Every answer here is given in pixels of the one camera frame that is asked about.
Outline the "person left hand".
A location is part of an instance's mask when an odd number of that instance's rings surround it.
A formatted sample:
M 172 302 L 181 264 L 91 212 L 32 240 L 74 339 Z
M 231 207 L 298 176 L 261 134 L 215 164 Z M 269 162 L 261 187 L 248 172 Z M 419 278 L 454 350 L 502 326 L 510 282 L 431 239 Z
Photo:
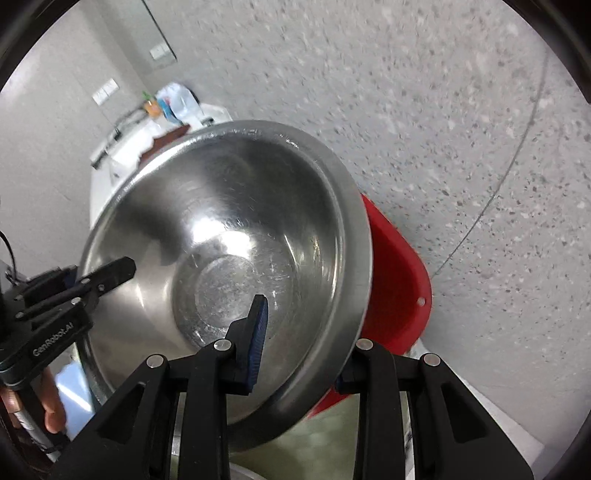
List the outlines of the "person left hand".
M 39 377 L 37 398 L 44 409 L 44 424 L 51 434 L 63 433 L 66 427 L 66 412 L 55 384 L 54 376 L 49 367 Z M 20 411 L 22 401 L 17 393 L 1 384 L 1 437 L 8 438 L 15 429 L 21 427 L 15 417 Z

